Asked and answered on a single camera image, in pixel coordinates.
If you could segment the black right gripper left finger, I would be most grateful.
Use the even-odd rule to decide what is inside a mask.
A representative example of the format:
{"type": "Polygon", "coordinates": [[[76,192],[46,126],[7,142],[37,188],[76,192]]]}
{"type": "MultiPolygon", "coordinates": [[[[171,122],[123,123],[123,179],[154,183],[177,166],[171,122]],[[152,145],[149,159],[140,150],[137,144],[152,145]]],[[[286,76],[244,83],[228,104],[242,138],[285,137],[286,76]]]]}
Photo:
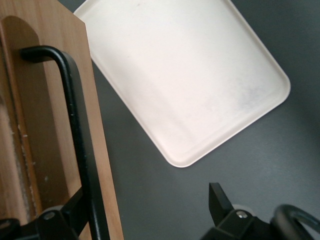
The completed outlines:
{"type": "Polygon", "coordinates": [[[40,240],[78,240],[87,224],[87,207],[80,188],[60,210],[44,212],[36,220],[40,240]]]}

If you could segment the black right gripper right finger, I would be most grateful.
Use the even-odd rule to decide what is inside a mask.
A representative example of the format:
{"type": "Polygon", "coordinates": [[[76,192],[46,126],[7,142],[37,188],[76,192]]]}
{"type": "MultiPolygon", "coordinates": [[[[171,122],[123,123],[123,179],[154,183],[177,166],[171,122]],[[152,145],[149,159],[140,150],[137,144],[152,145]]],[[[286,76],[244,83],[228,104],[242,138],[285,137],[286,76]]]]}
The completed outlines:
{"type": "Polygon", "coordinates": [[[214,227],[203,240],[272,240],[270,225],[244,209],[234,208],[217,182],[209,184],[208,207],[214,227]]]}

